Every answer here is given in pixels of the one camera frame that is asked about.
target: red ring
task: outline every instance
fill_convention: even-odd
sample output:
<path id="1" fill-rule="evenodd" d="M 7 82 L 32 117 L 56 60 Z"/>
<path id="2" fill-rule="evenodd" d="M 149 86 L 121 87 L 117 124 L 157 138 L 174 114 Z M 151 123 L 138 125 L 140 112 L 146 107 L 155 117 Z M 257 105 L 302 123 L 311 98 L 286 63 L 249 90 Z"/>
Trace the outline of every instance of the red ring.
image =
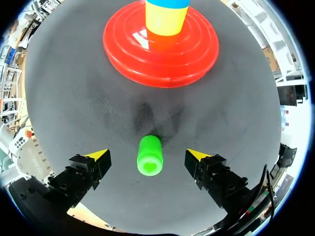
<path id="1" fill-rule="evenodd" d="M 159 36 L 145 27 L 145 1 L 126 5 L 110 18 L 103 45 L 121 74 L 160 88 L 196 82 L 212 68 L 219 54 L 216 32 L 198 11 L 188 8 L 178 35 Z"/>

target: black cable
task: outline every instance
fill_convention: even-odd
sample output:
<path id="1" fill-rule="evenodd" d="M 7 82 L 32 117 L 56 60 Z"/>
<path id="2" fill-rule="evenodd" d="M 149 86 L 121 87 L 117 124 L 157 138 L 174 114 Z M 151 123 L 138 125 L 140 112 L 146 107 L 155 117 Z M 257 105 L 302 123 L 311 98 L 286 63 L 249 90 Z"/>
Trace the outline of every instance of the black cable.
<path id="1" fill-rule="evenodd" d="M 269 176 L 269 171 L 267 171 L 267 181 L 268 181 L 268 191 L 269 191 L 269 196 L 270 196 L 270 201 L 271 201 L 271 215 L 270 215 L 270 221 L 274 218 L 275 214 L 275 202 L 274 202 L 274 194 L 273 194 L 273 189 L 270 184 L 270 176 Z"/>
<path id="2" fill-rule="evenodd" d="M 242 217 L 243 214 L 245 214 L 247 212 L 247 210 L 253 205 L 253 203 L 256 201 L 256 199 L 258 198 L 261 189 L 264 185 L 264 181 L 265 181 L 265 176 L 266 176 L 266 171 L 267 171 L 267 165 L 264 166 L 264 169 L 262 171 L 262 175 L 260 178 L 260 182 L 257 185 L 257 189 L 256 192 L 252 195 L 252 198 L 250 199 L 249 203 L 247 204 L 247 206 L 245 206 L 237 215 L 235 215 L 234 217 L 231 217 L 230 222 L 227 223 L 225 226 L 223 226 L 221 229 L 219 229 L 217 232 L 213 233 L 212 235 L 214 236 L 219 236 L 219 235 L 226 235 L 226 232 L 232 227 L 234 226 Z"/>

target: dark gray mat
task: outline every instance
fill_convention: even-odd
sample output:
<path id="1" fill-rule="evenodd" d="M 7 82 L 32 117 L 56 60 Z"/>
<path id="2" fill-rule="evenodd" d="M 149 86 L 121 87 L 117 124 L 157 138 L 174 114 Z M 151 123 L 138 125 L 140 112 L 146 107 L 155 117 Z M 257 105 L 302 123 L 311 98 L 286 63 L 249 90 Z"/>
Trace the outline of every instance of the dark gray mat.
<path id="1" fill-rule="evenodd" d="M 26 63 L 28 112 L 58 173 L 77 153 L 104 148 L 112 168 L 85 204 L 119 229 L 191 235 L 225 216 L 184 167 L 185 149 L 219 153 L 254 187 L 275 163 L 280 109 L 268 62 L 254 37 L 218 0 L 192 0 L 217 31 L 214 68 L 192 85 L 150 88 L 121 76 L 102 45 L 103 29 L 130 0 L 67 0 L 40 26 Z M 163 137 L 164 168 L 136 168 L 139 140 Z"/>

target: shelf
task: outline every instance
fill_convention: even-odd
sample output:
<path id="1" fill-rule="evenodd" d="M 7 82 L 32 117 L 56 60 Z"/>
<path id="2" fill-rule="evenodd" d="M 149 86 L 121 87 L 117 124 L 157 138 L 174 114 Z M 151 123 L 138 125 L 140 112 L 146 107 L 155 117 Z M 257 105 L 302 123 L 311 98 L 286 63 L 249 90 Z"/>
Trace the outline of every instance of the shelf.
<path id="1" fill-rule="evenodd" d="M 281 74 L 275 73 L 276 82 L 285 82 L 287 76 L 302 75 L 299 55 L 293 45 L 293 40 L 271 7 L 263 0 L 231 0 L 227 5 L 245 25 L 248 25 L 248 20 L 236 12 L 232 7 L 233 3 L 237 4 L 240 10 L 252 20 L 268 42 L 281 72 Z"/>

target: green cylinder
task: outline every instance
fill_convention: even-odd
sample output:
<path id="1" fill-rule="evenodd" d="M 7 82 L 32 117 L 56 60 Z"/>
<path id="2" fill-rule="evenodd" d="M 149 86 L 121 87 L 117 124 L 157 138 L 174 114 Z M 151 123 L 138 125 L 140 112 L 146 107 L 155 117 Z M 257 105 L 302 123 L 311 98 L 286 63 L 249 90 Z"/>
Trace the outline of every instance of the green cylinder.
<path id="1" fill-rule="evenodd" d="M 162 144 L 157 136 L 147 135 L 141 139 L 137 168 L 145 176 L 155 176 L 163 169 Z"/>

